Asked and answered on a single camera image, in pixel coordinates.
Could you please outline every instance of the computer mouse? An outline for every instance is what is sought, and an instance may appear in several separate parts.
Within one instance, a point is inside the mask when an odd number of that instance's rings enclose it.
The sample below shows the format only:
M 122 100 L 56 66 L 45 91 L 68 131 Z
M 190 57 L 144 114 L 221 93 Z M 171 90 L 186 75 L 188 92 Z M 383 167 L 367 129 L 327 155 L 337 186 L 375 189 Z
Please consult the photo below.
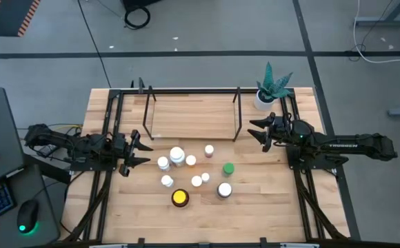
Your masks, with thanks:
M 28 233 L 36 225 L 38 209 L 39 204 L 36 200 L 27 200 L 22 203 L 17 218 L 17 227 L 21 233 Z

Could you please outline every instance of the small container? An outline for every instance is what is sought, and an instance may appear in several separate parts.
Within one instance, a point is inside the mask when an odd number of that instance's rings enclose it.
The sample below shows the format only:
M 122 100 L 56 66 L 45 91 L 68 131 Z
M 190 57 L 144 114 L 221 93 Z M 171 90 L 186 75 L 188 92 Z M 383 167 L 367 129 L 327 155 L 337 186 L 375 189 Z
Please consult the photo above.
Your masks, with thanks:
M 193 176 L 191 179 L 192 186 L 194 187 L 200 187 L 202 182 L 203 181 L 200 176 Z
M 166 187 L 172 187 L 174 185 L 174 180 L 170 176 L 165 175 L 161 177 L 161 184 Z
M 227 198 L 232 194 L 232 187 L 229 183 L 221 183 L 217 187 L 217 193 L 222 198 Z
M 211 158 L 213 154 L 214 154 L 214 147 L 211 146 L 211 145 L 206 145 L 205 146 L 205 156 L 206 156 L 206 158 Z
M 203 173 L 202 175 L 201 175 L 201 180 L 204 182 L 204 183 L 207 183 L 208 181 L 209 181 L 209 174 L 208 173 Z
M 172 193 L 171 201 L 176 207 L 185 207 L 189 203 L 189 194 L 184 189 L 178 189 Z
M 225 177 L 229 177 L 230 175 L 232 175 L 232 173 L 234 173 L 234 164 L 233 163 L 226 163 L 225 165 L 223 165 L 223 176 Z
M 157 160 L 157 165 L 164 172 L 167 172 L 171 169 L 170 161 L 165 156 L 162 156 Z
M 197 159 L 195 158 L 194 155 L 189 155 L 186 157 L 186 165 L 194 166 L 196 161 Z
M 185 161 L 185 152 L 180 147 L 173 147 L 170 152 L 170 160 L 175 166 L 182 166 Z

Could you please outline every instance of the jar lid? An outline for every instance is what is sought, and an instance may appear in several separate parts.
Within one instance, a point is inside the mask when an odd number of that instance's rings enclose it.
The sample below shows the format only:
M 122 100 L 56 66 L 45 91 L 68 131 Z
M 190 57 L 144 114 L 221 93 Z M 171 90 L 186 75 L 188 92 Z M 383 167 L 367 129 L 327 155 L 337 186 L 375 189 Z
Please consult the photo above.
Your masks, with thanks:
M 232 174 L 232 173 L 234 173 L 234 170 L 235 170 L 235 168 L 234 168 L 234 164 L 233 164 L 233 163 L 226 163 L 226 164 L 223 166 L 223 171 L 224 171 L 226 174 Z
M 159 167 L 166 167 L 168 165 L 168 159 L 165 156 L 162 156 L 157 160 L 157 164 Z
M 191 183 L 194 187 L 200 186 L 202 182 L 203 180 L 201 179 L 200 176 L 193 176 L 191 179 Z
M 208 173 L 203 173 L 203 174 L 201 175 L 201 179 L 203 180 L 203 182 L 204 182 L 204 181 L 208 181 L 208 180 L 209 180 L 209 174 L 208 174 Z
M 213 153 L 213 152 L 214 152 L 214 147 L 211 146 L 211 145 L 206 145 L 206 146 L 205 146 L 205 152 L 206 152 L 207 154 Z
M 232 187 L 229 183 L 222 183 L 219 186 L 219 194 L 223 197 L 228 197 L 232 193 Z
M 171 201 L 176 207 L 185 207 L 189 202 L 189 194 L 184 189 L 178 189 L 172 193 Z
M 170 152 L 171 158 L 178 159 L 183 156 L 183 150 L 180 147 L 173 147 Z
M 161 184 L 163 185 L 169 185 L 172 182 L 172 178 L 168 175 L 162 176 L 161 177 Z
M 186 163 L 188 165 L 195 165 L 196 161 L 197 161 L 197 159 L 193 155 L 189 155 L 189 156 L 186 157 Z

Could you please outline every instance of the succulent plant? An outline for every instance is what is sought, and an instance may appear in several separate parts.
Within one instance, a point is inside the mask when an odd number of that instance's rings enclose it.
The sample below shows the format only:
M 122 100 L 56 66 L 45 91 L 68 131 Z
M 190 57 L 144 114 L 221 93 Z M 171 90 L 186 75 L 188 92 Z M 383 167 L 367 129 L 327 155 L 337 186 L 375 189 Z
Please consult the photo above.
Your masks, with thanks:
M 289 73 L 287 76 L 283 76 L 277 81 L 274 81 L 274 77 L 272 75 L 272 66 L 270 66 L 270 63 L 268 62 L 266 65 L 266 73 L 264 75 L 263 85 L 257 81 L 258 89 L 261 92 L 261 98 L 265 99 L 266 101 L 271 101 L 272 99 L 285 97 L 290 94 L 290 91 L 284 87 L 289 83 L 292 73 L 293 72 Z

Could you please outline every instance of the floor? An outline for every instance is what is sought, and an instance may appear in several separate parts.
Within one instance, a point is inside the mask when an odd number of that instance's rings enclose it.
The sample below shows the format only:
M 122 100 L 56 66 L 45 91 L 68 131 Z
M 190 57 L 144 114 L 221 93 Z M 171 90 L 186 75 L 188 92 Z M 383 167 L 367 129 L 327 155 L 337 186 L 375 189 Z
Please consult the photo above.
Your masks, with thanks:
M 120 1 L 101 2 L 123 15 Z M 129 87 L 139 77 L 154 87 L 255 86 L 268 61 L 275 76 L 294 72 L 289 86 L 314 86 L 292 1 L 163 0 L 149 7 L 149 26 L 135 31 L 123 28 L 123 21 L 98 1 L 81 3 L 98 49 L 108 53 L 103 61 L 113 87 Z M 363 0 L 361 15 L 379 16 L 387 3 Z M 300 0 L 299 5 L 313 51 L 353 47 L 356 1 Z M 137 22 L 142 18 L 131 17 Z M 358 28 L 358 40 L 367 31 Z M 367 51 L 400 51 L 400 27 L 375 28 L 366 45 Z M 177 56 L 185 51 L 237 52 Z M 0 37 L 0 57 L 26 58 L 0 59 L 0 87 L 7 90 L 17 126 L 82 123 L 90 90 L 108 86 L 94 52 L 77 0 L 42 0 L 24 37 Z M 400 63 L 351 62 L 344 56 L 316 56 L 315 62 L 334 131 L 379 132 L 394 141 L 398 159 L 382 163 L 351 156 L 345 171 L 361 239 L 400 242 L 400 118 L 386 114 L 400 106 Z

